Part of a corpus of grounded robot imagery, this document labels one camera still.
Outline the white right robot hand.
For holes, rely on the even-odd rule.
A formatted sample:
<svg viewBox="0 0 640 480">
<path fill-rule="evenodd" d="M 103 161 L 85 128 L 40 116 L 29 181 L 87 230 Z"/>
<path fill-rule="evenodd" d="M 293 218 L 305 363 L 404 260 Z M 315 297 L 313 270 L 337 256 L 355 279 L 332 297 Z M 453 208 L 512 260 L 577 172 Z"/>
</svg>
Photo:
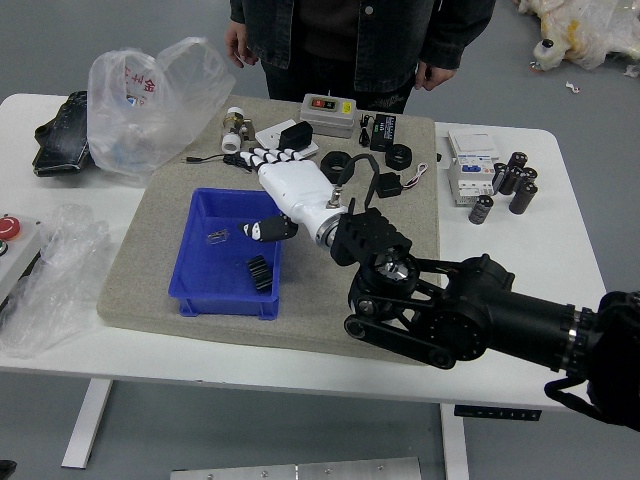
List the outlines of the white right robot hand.
<svg viewBox="0 0 640 480">
<path fill-rule="evenodd" d="M 261 186 L 293 223 L 304 225 L 317 245 L 330 247 L 342 214 L 341 188 L 317 164 L 293 150 L 254 149 L 237 156 L 257 171 Z"/>
</svg>

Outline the person's right hand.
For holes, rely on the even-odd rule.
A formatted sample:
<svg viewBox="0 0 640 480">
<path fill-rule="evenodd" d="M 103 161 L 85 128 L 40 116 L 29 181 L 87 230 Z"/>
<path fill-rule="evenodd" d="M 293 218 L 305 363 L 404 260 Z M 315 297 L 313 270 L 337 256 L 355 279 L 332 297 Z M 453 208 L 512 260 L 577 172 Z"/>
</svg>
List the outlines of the person's right hand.
<svg viewBox="0 0 640 480">
<path fill-rule="evenodd" d="M 247 43 L 246 26 L 242 23 L 230 21 L 224 34 L 224 46 L 229 60 L 238 68 L 255 66 L 259 62 Z"/>
</svg>

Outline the person's left hand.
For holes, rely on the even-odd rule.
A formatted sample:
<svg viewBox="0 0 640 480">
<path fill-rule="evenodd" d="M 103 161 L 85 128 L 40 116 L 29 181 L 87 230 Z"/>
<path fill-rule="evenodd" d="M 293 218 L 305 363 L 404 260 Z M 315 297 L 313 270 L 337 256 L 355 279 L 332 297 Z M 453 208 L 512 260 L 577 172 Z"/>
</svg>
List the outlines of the person's left hand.
<svg viewBox="0 0 640 480">
<path fill-rule="evenodd" d="M 432 91 L 452 79 L 455 74 L 456 70 L 444 69 L 419 61 L 415 73 L 414 88 L 416 90 Z"/>
</svg>

